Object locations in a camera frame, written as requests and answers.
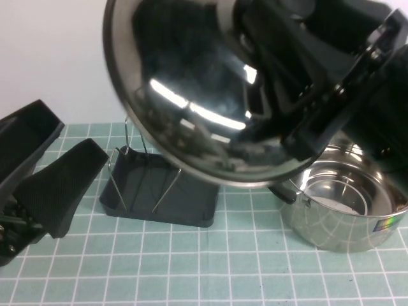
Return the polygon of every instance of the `black plastic holder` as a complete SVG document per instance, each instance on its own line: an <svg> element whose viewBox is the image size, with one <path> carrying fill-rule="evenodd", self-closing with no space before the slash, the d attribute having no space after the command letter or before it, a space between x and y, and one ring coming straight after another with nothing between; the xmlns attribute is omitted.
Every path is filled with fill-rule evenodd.
<svg viewBox="0 0 408 306"><path fill-rule="evenodd" d="M201 228L214 223L219 186L174 167L162 155L130 148L127 119L126 146L110 157L110 180L99 198L107 215ZM113 171L112 159L118 152Z"/></svg>

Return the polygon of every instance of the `grid line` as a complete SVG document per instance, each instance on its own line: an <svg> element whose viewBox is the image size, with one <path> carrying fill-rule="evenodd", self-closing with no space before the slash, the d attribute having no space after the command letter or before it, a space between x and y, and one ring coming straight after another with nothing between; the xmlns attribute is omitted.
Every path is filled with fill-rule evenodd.
<svg viewBox="0 0 408 306"><path fill-rule="evenodd" d="M108 143L107 143L106 148L105 148L106 151L109 148L109 141L110 141L111 133L112 133L112 123L110 124ZM95 195L94 203L93 203L93 206L92 206L91 216L89 217L89 224L88 224L87 234L89 234L89 232L91 231L93 212L95 211L95 206L96 206L96 203L98 202L98 192L99 192L99 187L101 185L101 177L102 177L102 175L100 175L99 178L97 178L98 184L97 184L97 187L96 187L96 195ZM82 249L82 256L81 256L80 264L79 264L79 267L78 267L78 272L76 274L75 287L74 287L74 292L72 294L71 302L75 301L75 297L77 295L78 280L79 280L79 275L81 273L82 264L84 263L84 254L85 254L85 250L86 250L86 247L87 247L88 237L89 237L89 235L87 235L85 237L84 247Z"/></svg>
<svg viewBox="0 0 408 306"><path fill-rule="evenodd" d="M282 215L280 215L280 225L282 226L282 229L284 229ZM285 231L283 231L283 241L284 241L284 245L285 245L286 259L287 259L288 264L289 264L289 275L291 277L291 285L292 285L292 290L293 290L293 299L295 301L295 305L298 306L298 299L296 298L295 281L293 279L291 260L289 258L289 251L288 251L288 241L286 240Z"/></svg>
<svg viewBox="0 0 408 306"><path fill-rule="evenodd" d="M108 152L111 152L113 147L122 147L126 144L124 132L120 136L121 125L105 125L105 134L95 133L93 125L84 125L84 130L79 131L80 133L77 133L78 127L72 129L70 127L67 127L64 135L61 135L57 142L58 146L54 145L47 151L48 156L42 160L41 166L36 167L37 171L46 167L46 161L66 152L71 144L74 145L90 136L90 131L92 131L92 137L96 135L93 137L95 141ZM143 150L140 136L135 135L136 132L132 125L129 129L129 144ZM148 151L153 152L151 144L146 144ZM388 242L380 248L367 251L367 257L374 258L378 262L376 270L373 270L364 262L364 255L335 255L309 246L303 240L296 238L294 231L285 227L282 217L277 218L280 213L277 209L279 205L278 203L270 205L270 202L276 201L276 198L267 189L239 190L221 187L220 207L215 215L215 224L209 229L107 218L98 201L100 190L108 182L106 167L103 171L105 172L97 176L84 196L73 221L75 228L69 231L66 240L54 242L47 236L37 245L31 245L17 256L12 272L11 270L3 272L0 269L1 306L107 306L129 303L134 306L141 303L182 306L182 303L207 305L206 303L212 302L227 303L230 306L236 305L236 302L241 302L242 305L246 302L250 305L252 303L269 305L270 302L276 304L289 302L294 305L308 302L313 305L313 303L323 302L331 306L337 301L360 302L361 305L371 301L374 303L392 301L394 305L400 305L405 302L403 300L408 300L408 294L398 285L398 282L408 281L406 264L408 249L405 242L407 237L406 232L403 231L408 229L406 221L401 222L398 233L390 238L391 243ZM158 239L156 246L152 246L152 241L156 241L151 240L154 237ZM91 242L104 240L106 240L105 246L98 245L100 249L97 251L92 249L95 246ZM123 262L126 268L118 266L127 258L126 256L129 256L129 259L135 258L134 262ZM202 262L207 258L205 256L208 258L212 256L213 259ZM248 262L238 263L237 258L247 258ZM186 262L177 261L178 259L186 259ZM65 262L68 268L61 267ZM183 266L182 270L177 271L180 268L178 263ZM34 266L37 264L45 266L44 270L39 271L39 267ZM299 280L307 280L308 277L316 279L319 285L306 284L301 287ZM376 288L367 287L371 277L384 284L382 294L386 296L377 297ZM188 279L194 282L186 284ZM248 289L242 285L242 281L258 279L260 290L255 288L256 295L250 295L245 291ZM210 288L208 285L213 281L217 283L216 288ZM155 284L154 288L146 288L146 284L152 282ZM188 286L185 291L190 291L190 294L180 292L183 289L178 290L177 286L174 286L180 283ZM10 291L7 292L11 294L10 299L7 296L5 301L1 296L3 284L11 286ZM27 286L31 284L40 288L38 292L30 293L33 295L32 300L27 299L30 291ZM55 294L54 296L49 294L53 293L51 291L57 284L69 284L69 287L64 288L67 292L61 293L59 302L50 302L50 297L55 297ZM270 285L283 286L282 284L285 284L285 288L282 289L287 290L288 294L289 288L292 290L291 296L282 296L279 292L270 291ZM98 288L99 293L92 293L92 286L97 285L98 287L95 288ZM314 297L309 296L304 286L306 290L311 291L319 287L318 291L315 291L318 294ZM350 293L338 291L338 286L340 289L343 287L351 289ZM130 290L125 292L123 288L128 287L131 287ZM126 294L113 295L112 293L115 292L112 290L115 288L121 288ZM145 294L146 290L153 289L157 292L150 293L150 296ZM220 289L223 291L222 295L217 293Z"/></svg>

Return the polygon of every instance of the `metal lid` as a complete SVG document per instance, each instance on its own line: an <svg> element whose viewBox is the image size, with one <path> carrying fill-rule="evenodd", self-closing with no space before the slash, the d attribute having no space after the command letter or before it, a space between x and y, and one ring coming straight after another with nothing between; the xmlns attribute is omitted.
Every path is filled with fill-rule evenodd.
<svg viewBox="0 0 408 306"><path fill-rule="evenodd" d="M264 187L310 164L272 133L263 76L227 46L216 4L109 0L103 44L127 113L177 166L218 184Z"/></svg>

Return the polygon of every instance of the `black foam pad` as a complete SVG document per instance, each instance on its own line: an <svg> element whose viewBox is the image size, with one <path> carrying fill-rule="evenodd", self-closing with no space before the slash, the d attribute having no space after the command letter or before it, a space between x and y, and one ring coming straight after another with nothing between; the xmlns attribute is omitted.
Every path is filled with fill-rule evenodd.
<svg viewBox="0 0 408 306"><path fill-rule="evenodd" d="M64 237L75 210L108 156L91 139L26 178L14 197L53 238Z"/></svg>

